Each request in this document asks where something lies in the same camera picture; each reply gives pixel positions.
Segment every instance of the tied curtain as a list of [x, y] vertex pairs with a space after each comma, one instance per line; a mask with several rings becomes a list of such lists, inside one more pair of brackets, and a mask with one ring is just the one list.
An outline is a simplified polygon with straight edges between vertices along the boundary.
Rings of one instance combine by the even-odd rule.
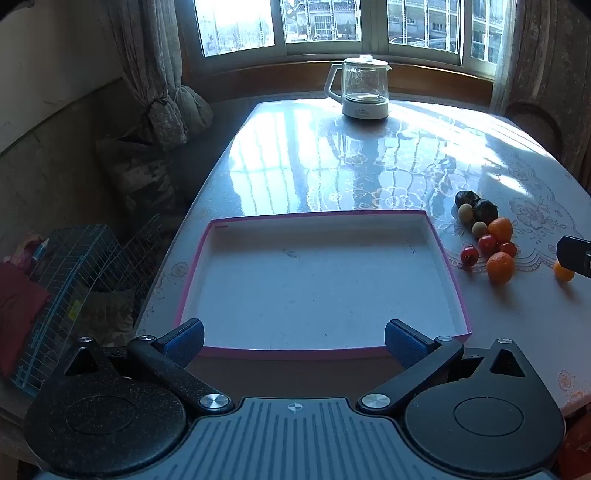
[[183, 62], [174, 0], [104, 0], [106, 25], [124, 78], [144, 107], [140, 136], [163, 150], [208, 128], [213, 111], [181, 85]]

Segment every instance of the window frame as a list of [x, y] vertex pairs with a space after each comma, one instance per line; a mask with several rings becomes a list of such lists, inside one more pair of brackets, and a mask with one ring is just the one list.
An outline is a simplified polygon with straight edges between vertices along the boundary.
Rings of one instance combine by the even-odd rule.
[[[472, 53], [472, 0], [460, 0], [458, 27], [463, 32], [458, 39], [457, 54], [433, 48], [390, 44], [388, 38], [387, 0], [360, 0], [361, 41], [306, 41], [286, 43], [282, 18], [282, 0], [269, 0], [274, 33], [274, 46], [239, 50], [206, 57], [203, 54], [199, 22], [194, 0], [177, 0], [177, 22], [185, 52], [185, 64], [192, 75], [208, 75], [245, 67], [263, 66], [315, 60], [343, 60], [361, 53], [391, 63], [413, 64], [453, 72], [472, 74], [493, 79], [496, 65], [473, 58]], [[406, 28], [405, 14], [400, 24]]]

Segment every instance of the blue wire cage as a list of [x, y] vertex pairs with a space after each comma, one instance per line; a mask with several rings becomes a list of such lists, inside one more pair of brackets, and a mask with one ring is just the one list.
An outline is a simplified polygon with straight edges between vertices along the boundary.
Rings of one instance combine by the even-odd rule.
[[153, 218], [121, 245], [106, 225], [56, 230], [31, 274], [50, 298], [35, 324], [12, 376], [12, 382], [37, 395], [72, 342], [76, 319], [93, 290], [134, 288], [135, 322], [159, 265], [161, 237]]

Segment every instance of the red cherry tomato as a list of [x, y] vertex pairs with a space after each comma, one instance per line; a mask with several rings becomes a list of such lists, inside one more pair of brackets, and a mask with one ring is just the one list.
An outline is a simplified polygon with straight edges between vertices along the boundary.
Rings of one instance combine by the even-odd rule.
[[465, 267], [472, 267], [476, 265], [479, 256], [478, 250], [473, 245], [464, 247], [462, 253], [460, 254], [460, 258], [462, 259], [462, 263]]
[[480, 240], [478, 240], [478, 246], [480, 247], [482, 255], [488, 257], [493, 253], [496, 253], [496, 238], [493, 237], [491, 234], [482, 235], [480, 237]]
[[515, 244], [513, 242], [507, 242], [505, 244], [502, 244], [499, 247], [499, 250], [501, 250], [501, 252], [505, 252], [506, 254], [509, 254], [513, 258], [515, 258], [515, 256], [517, 255], [517, 247], [515, 246]]

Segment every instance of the pink tray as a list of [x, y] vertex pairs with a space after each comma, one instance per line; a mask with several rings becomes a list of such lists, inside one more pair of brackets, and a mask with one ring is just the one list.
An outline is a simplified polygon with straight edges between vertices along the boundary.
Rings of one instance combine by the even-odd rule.
[[472, 332], [425, 212], [317, 212], [213, 220], [189, 271], [175, 325], [198, 317], [201, 356], [388, 355], [398, 318], [430, 338]]

